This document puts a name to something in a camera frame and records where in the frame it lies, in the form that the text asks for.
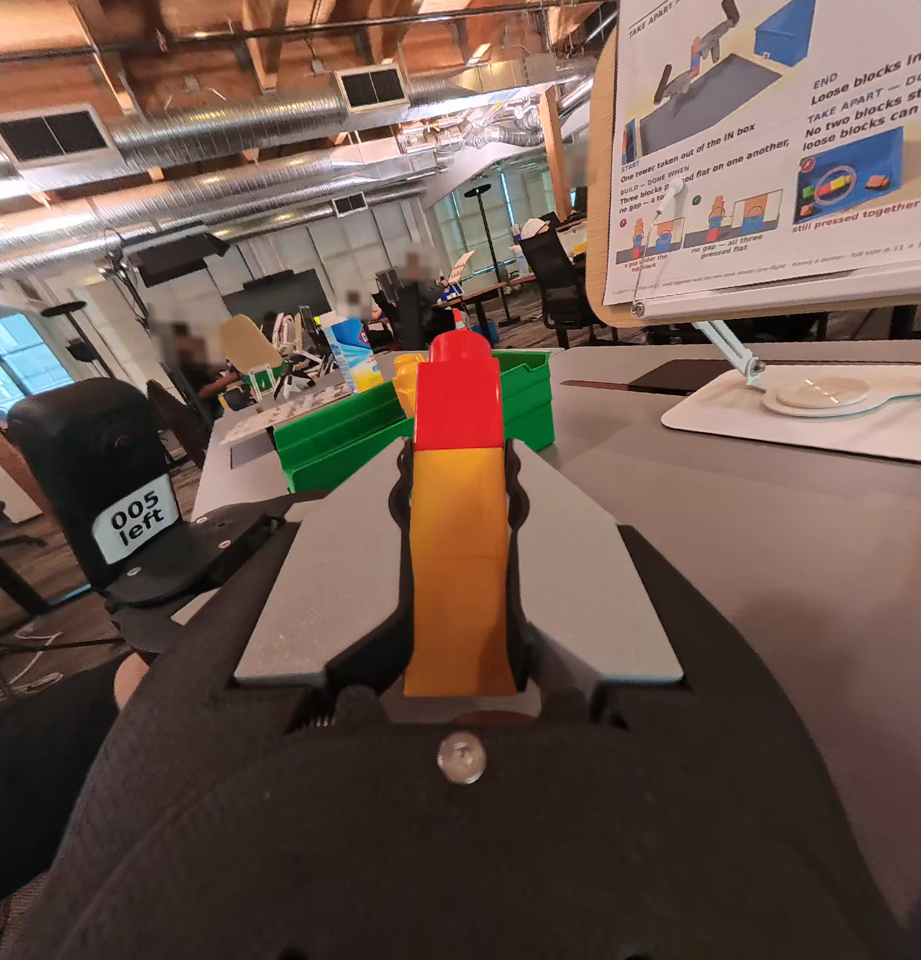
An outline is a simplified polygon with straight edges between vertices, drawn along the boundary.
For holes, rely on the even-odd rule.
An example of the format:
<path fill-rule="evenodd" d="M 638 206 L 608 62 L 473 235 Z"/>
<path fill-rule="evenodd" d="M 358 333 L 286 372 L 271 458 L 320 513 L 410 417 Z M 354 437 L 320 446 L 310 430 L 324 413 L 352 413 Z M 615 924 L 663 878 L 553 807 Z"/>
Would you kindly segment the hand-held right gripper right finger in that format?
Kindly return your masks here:
<path fill-rule="evenodd" d="M 506 454 L 521 672 L 541 691 L 679 683 L 683 666 L 614 516 L 524 441 Z"/>

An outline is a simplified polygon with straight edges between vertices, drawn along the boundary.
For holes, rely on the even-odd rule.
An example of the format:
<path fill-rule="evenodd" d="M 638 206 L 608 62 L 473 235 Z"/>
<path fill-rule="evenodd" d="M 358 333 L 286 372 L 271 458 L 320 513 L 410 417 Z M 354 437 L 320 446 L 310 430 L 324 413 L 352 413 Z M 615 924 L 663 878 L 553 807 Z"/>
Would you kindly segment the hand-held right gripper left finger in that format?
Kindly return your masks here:
<path fill-rule="evenodd" d="M 234 680 L 379 693 L 414 651 L 412 445 L 396 438 L 300 521 Z"/>

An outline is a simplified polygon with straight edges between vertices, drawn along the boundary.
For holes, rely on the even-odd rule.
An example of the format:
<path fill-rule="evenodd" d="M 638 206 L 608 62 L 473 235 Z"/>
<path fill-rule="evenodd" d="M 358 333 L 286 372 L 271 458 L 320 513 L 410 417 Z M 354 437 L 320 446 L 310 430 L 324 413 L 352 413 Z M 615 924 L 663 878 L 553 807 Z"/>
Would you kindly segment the red mega block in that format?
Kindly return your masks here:
<path fill-rule="evenodd" d="M 437 336 L 418 367 L 414 449 L 487 450 L 504 443 L 501 369 L 489 341 L 468 329 Z"/>

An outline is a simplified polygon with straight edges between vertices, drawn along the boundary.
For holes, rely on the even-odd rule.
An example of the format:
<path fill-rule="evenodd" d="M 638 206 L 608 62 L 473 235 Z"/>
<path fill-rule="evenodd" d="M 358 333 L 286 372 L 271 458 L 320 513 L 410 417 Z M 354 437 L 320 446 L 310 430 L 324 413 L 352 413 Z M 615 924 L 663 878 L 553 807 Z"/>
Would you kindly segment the person's left forearm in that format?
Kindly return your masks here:
<path fill-rule="evenodd" d="M 0 703 L 0 903 L 51 867 L 87 775 L 149 667 L 126 654 Z"/>

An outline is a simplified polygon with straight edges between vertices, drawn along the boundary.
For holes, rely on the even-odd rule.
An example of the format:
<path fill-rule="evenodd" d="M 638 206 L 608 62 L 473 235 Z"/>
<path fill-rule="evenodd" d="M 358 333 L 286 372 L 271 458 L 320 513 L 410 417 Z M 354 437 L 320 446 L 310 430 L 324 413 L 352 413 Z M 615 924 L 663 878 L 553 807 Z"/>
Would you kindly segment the green plastic bin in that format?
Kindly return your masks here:
<path fill-rule="evenodd" d="M 500 350 L 504 436 L 539 452 L 556 439 L 548 350 Z M 273 429 L 273 443 L 293 494 L 332 491 L 391 442 L 412 439 L 392 382 L 335 402 Z"/>

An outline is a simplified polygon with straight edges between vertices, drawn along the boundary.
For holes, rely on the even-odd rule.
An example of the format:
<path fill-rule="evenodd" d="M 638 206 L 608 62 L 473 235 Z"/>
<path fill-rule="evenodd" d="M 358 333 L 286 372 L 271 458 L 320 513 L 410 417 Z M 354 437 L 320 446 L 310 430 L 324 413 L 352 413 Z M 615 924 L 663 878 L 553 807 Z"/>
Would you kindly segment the printed paper sheet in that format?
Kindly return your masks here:
<path fill-rule="evenodd" d="M 251 413 L 247 418 L 234 424 L 221 438 L 221 443 L 227 446 L 236 445 L 265 431 L 286 426 L 310 413 L 351 396 L 351 391 L 344 384 L 327 387 L 313 393 L 305 392 L 269 410 Z"/>

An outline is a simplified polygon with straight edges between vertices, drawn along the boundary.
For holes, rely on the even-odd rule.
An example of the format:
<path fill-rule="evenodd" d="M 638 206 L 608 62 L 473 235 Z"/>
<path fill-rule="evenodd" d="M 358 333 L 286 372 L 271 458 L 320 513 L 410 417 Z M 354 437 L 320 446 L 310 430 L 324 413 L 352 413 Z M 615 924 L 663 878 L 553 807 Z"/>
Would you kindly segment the large black display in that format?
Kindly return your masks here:
<path fill-rule="evenodd" d="M 221 299 L 231 316 L 243 315 L 261 327 L 269 315 L 296 315 L 302 307 L 314 317 L 329 313 L 333 307 L 314 269 L 299 272 L 284 270 L 251 280 Z"/>

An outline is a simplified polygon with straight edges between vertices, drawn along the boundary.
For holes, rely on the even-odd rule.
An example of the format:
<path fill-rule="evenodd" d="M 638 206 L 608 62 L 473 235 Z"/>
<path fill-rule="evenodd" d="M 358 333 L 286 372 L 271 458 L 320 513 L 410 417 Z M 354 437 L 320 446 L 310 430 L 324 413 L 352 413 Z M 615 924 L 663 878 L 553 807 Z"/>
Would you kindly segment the blue white wipes canister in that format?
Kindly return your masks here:
<path fill-rule="evenodd" d="M 319 323 L 335 366 L 352 395 L 365 393 L 384 382 L 360 316 L 329 311 L 319 316 Z"/>

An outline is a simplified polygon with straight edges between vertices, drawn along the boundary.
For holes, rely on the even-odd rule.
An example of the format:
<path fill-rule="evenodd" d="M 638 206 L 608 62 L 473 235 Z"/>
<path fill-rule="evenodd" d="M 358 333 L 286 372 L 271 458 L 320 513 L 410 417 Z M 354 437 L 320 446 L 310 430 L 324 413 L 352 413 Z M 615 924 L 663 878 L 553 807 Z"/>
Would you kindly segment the black office chair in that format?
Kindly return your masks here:
<path fill-rule="evenodd" d="M 553 331 L 557 344 L 570 347 L 568 333 L 587 330 L 587 345 L 597 346 L 599 321 L 587 298 L 585 281 L 578 273 L 556 231 L 549 227 L 528 236 L 522 232 L 520 248 L 540 287 L 541 320 Z"/>

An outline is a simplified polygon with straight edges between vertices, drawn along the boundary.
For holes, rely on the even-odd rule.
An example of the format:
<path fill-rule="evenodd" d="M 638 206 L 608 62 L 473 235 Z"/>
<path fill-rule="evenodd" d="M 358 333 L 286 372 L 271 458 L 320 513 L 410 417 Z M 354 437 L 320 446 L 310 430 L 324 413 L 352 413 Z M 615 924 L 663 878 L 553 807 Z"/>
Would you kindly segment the wooden document stand white base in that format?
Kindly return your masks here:
<path fill-rule="evenodd" d="M 587 293 L 598 317 L 646 328 L 689 323 L 731 369 L 662 417 L 670 429 L 921 464 L 921 361 L 769 364 L 728 321 L 921 303 L 921 273 L 881 268 L 712 292 L 604 302 L 611 221 L 617 40 L 604 50 L 591 93 Z"/>

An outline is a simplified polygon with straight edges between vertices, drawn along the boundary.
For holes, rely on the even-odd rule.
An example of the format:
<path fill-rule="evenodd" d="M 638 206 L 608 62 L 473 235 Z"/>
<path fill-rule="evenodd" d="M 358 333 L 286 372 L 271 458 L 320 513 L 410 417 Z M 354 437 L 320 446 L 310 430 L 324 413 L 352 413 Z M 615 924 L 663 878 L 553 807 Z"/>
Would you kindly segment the laminated instruction sheet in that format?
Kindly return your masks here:
<path fill-rule="evenodd" d="M 603 301 L 921 274 L 921 1 L 619 2 Z"/>

